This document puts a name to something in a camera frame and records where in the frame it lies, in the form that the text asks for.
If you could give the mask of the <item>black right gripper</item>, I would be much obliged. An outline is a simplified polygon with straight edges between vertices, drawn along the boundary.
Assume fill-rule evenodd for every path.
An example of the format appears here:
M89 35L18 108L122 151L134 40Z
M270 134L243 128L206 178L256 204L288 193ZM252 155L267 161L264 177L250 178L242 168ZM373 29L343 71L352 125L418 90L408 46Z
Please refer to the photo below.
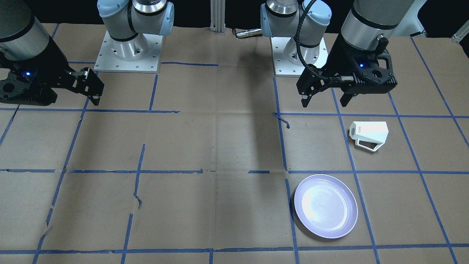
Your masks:
M69 67L51 38L44 51L28 60L9 60L1 51L1 67L10 70L0 82L1 103L48 106L57 99L53 88L62 88L85 95L98 106L104 89L104 83L90 67L79 71Z

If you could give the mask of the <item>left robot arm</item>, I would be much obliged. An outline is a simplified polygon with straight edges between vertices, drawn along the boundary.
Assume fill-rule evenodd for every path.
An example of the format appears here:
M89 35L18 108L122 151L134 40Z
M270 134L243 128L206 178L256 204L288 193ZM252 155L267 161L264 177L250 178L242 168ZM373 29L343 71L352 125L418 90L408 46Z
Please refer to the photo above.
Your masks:
M386 94L397 86L387 46L412 0L355 0L323 67L312 56L332 18L321 0L268 0L260 7L262 34L289 37L288 55L303 67L296 87L303 107L329 88L340 88L346 107L357 95Z

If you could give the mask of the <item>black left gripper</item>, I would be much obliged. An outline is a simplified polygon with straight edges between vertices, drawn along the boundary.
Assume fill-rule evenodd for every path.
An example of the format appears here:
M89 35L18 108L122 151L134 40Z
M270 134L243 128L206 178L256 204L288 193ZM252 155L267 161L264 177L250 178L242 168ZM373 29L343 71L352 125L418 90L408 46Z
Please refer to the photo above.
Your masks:
M390 54L386 50L389 40L384 36L376 36L374 40L377 40L374 50L361 50L350 45L339 34L326 64L319 69L314 67L325 79L321 80L304 69L296 83L302 96L302 106L308 106L312 95L332 87L341 88L344 93L340 98L342 107L347 107L356 95L385 94L394 89L398 82L393 73Z

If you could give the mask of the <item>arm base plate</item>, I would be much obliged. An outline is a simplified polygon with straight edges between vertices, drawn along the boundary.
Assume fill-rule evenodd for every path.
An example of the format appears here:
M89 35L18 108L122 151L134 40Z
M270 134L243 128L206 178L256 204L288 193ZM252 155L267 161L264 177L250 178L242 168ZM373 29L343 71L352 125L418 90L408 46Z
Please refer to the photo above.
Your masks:
M301 64L295 48L295 42L291 37L271 37L272 56L274 63L274 75L276 77L300 77L304 66ZM319 46L311 49L300 48L303 58L307 63L317 68L325 65L328 57L324 39Z
M139 34L120 42L106 32L94 70L113 73L158 73L164 37Z

